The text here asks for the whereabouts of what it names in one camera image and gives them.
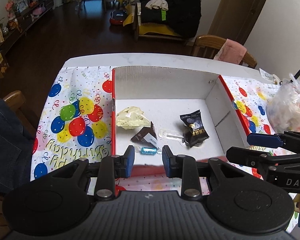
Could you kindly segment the red cardboard box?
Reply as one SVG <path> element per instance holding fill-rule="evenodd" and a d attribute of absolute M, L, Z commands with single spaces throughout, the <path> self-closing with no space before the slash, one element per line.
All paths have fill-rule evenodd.
<path fill-rule="evenodd" d="M 247 138 L 219 75 L 198 70 L 124 66 L 113 69 L 114 116 L 126 107 L 139 107 L 153 122 L 159 147 L 169 146 L 175 155 L 197 161 L 224 158 L 231 146 L 246 147 Z M 178 141 L 162 139 L 159 130 L 183 133 L 180 115 L 200 110 L 209 138 L 189 148 Z"/>

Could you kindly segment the black snack packet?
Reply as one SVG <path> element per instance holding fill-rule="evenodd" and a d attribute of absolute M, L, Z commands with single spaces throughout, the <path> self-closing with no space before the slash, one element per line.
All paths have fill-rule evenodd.
<path fill-rule="evenodd" d="M 206 139 L 209 138 L 202 122 L 200 110 L 190 114 L 180 115 L 180 119 L 187 127 L 186 132 L 184 132 L 184 142 L 190 148 L 200 146 Z"/>

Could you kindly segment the dark blue jeans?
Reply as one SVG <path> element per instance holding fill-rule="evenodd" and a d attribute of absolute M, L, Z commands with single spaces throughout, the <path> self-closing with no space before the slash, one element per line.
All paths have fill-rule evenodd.
<path fill-rule="evenodd" d="M 0 99 L 0 193 L 30 181 L 34 137 Z"/>

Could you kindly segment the wooden chair far side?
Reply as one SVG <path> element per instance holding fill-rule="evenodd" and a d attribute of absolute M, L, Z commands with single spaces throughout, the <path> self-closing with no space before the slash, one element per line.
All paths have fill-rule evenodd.
<path fill-rule="evenodd" d="M 243 45 L 215 35 L 197 36 L 192 46 L 191 56 L 237 65 L 246 64 L 253 69 L 257 66 L 256 59 Z"/>

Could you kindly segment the black clothes pile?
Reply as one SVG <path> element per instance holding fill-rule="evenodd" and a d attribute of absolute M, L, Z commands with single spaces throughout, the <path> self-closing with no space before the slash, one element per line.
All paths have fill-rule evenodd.
<path fill-rule="evenodd" d="M 141 22 L 164 24 L 176 34 L 189 39 L 195 37 L 201 18 L 201 0 L 165 0 L 167 10 L 151 0 L 140 0 Z"/>

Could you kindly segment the clear plastic sachet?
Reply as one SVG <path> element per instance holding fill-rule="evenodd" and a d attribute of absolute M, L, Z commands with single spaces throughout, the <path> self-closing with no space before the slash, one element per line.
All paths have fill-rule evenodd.
<path fill-rule="evenodd" d="M 181 144 L 185 143 L 183 133 L 178 131 L 161 128 L 159 130 L 159 137 L 161 137 L 162 139 L 178 141 Z"/>

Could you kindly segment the dark tv console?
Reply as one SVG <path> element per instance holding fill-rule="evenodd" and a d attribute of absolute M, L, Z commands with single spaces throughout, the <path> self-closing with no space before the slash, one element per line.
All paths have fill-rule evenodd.
<path fill-rule="evenodd" d="M 40 0 L 32 7 L 25 9 L 17 18 L 18 29 L 9 31 L 9 34 L 4 38 L 4 42 L 0 43 L 0 51 L 8 52 L 11 47 L 21 38 L 26 35 L 27 31 L 44 15 L 50 12 L 54 7 L 54 0 Z"/>

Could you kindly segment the blue candy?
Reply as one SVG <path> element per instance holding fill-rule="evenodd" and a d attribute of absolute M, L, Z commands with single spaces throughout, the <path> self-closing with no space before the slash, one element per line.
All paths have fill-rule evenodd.
<path fill-rule="evenodd" d="M 155 148 L 155 147 L 140 147 L 136 146 L 136 152 L 140 153 L 141 155 L 161 155 L 162 152 Z"/>

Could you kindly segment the pink cloth on chair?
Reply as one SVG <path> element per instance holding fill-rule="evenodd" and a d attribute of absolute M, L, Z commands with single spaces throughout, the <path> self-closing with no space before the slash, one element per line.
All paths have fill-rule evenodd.
<path fill-rule="evenodd" d="M 232 64 L 240 64 L 246 52 L 247 49 L 240 43 L 226 39 L 226 42 L 213 59 Z"/>

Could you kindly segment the red toy car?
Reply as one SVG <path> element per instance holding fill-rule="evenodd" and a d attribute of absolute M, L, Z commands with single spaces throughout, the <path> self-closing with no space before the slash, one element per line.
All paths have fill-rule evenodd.
<path fill-rule="evenodd" d="M 111 25 L 123 25 L 125 19 L 127 18 L 127 13 L 124 10 L 113 10 L 110 13 L 109 22 Z"/>

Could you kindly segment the white garment on pile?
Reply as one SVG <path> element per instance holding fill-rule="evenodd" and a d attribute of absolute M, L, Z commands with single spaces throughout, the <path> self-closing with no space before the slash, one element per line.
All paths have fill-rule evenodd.
<path fill-rule="evenodd" d="M 168 2 L 166 0 L 148 0 L 145 7 L 147 9 L 162 9 L 168 11 Z"/>

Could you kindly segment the wooden chair with jeans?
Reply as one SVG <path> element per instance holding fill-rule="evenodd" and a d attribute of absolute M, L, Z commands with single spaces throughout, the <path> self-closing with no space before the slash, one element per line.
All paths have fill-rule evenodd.
<path fill-rule="evenodd" d="M 35 136 L 37 133 L 39 117 L 26 101 L 20 90 L 15 90 L 3 98 L 7 106 L 16 114 L 19 121 L 30 133 Z"/>

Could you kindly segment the clear bag of snacks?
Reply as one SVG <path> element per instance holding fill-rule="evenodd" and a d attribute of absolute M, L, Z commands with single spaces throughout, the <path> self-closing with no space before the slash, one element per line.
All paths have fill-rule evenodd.
<path fill-rule="evenodd" d="M 277 93 L 267 103 L 266 114 L 275 132 L 300 132 L 300 81 L 293 74 L 282 81 Z"/>

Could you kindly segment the cream white snack packet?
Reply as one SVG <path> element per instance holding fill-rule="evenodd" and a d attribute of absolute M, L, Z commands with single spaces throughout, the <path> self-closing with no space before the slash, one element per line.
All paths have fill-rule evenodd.
<path fill-rule="evenodd" d="M 151 122 L 139 107 L 130 106 L 117 113 L 116 126 L 123 129 L 135 129 L 137 127 L 151 127 Z"/>

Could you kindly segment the balloon birthday tablecloth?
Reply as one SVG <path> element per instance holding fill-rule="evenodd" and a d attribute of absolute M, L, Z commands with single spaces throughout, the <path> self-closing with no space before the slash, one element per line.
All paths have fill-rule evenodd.
<path fill-rule="evenodd" d="M 153 147 L 131 138 L 142 127 L 116 126 L 113 107 L 113 69 L 116 67 L 65 67 L 51 87 L 33 147 L 31 179 L 37 179 L 71 161 L 86 158 L 95 163 L 104 157 L 122 155 L 129 145 Z M 266 105 L 278 85 L 261 76 L 219 75 L 246 137 L 249 133 L 272 134 Z M 116 190 L 180 191 L 180 179 L 164 174 L 161 155 L 136 152 L 132 174 L 118 179 Z"/>

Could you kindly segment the dark triangular snack packet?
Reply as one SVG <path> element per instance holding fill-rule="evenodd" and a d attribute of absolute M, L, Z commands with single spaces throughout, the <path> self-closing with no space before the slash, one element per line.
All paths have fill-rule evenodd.
<path fill-rule="evenodd" d="M 136 135 L 131 138 L 132 142 L 144 142 L 151 144 L 154 148 L 159 149 L 157 134 L 153 122 L 150 127 L 143 127 Z"/>

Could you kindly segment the wooden door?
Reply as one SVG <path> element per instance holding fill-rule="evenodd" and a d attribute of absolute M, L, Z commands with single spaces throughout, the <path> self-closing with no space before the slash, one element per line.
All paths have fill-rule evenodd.
<path fill-rule="evenodd" d="M 266 0 L 221 0 L 209 35 L 245 44 Z"/>

